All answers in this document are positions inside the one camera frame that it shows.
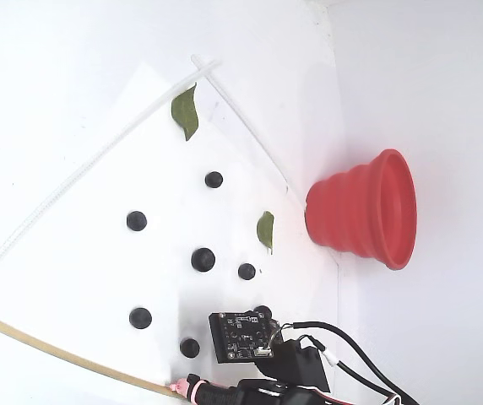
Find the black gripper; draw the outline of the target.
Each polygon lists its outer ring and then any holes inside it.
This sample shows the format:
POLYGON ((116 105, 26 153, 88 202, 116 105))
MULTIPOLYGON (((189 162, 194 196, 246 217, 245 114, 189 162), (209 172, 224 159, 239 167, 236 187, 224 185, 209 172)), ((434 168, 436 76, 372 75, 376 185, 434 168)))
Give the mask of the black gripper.
POLYGON ((283 404, 338 404, 337 400, 327 397, 314 389, 280 384, 277 381, 245 379, 241 380, 241 391, 236 387, 217 386, 202 379, 199 375, 189 374, 172 382, 168 388, 196 405, 283 405, 283 404))

